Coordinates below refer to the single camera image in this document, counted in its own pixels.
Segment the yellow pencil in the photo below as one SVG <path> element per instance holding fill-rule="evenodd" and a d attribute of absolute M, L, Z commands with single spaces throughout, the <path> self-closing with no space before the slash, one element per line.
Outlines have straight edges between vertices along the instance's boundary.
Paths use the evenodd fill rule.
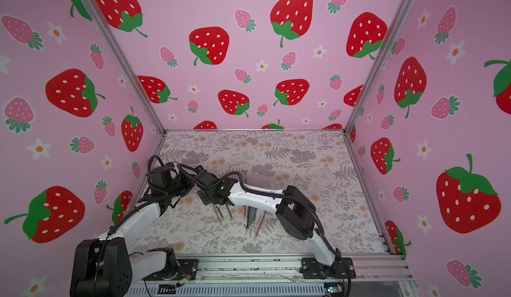
<path fill-rule="evenodd" d="M 223 217 L 222 217 L 221 212 L 218 210 L 217 205 L 212 204 L 212 208 L 213 208 L 214 214 L 215 214 L 219 224 L 222 224 Z"/>

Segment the dark blue striped pencil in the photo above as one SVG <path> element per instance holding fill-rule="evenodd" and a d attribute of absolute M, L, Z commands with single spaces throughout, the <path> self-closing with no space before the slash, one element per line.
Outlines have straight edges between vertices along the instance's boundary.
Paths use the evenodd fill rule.
<path fill-rule="evenodd" d="M 219 214 L 219 216 L 220 216 L 221 220 L 224 220 L 224 215 L 223 215 L 223 213 L 221 212 L 219 205 L 218 205 L 218 204 L 215 204 L 215 208 L 216 208 L 216 210 L 218 211 L 218 214 Z"/>

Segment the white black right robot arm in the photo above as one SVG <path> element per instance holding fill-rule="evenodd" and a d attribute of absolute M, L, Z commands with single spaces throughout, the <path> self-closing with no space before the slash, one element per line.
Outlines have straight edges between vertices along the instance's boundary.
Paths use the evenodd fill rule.
<path fill-rule="evenodd" d="M 305 279 L 337 278 L 350 281 L 356 277 L 353 262 L 342 257 L 325 237 L 325 230 L 315 205 L 296 187 L 270 190 L 245 184 L 238 172 L 219 178 L 205 170 L 192 177 L 204 204 L 252 207 L 274 214 L 290 237 L 304 241 L 314 254 L 304 258 L 299 272 Z"/>

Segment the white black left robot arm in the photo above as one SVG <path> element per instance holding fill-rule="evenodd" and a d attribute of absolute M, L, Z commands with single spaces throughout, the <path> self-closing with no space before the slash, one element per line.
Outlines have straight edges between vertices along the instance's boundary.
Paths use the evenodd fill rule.
<path fill-rule="evenodd" d="M 71 296 L 124 296 L 132 283 L 171 269 L 172 253 L 156 250 L 138 257 L 129 255 L 129 247 L 169 207 L 173 198 L 186 196 L 196 185 L 190 177 L 178 173 L 149 173 L 148 189 L 140 205 L 100 237 L 82 241 L 75 250 L 71 277 Z"/>

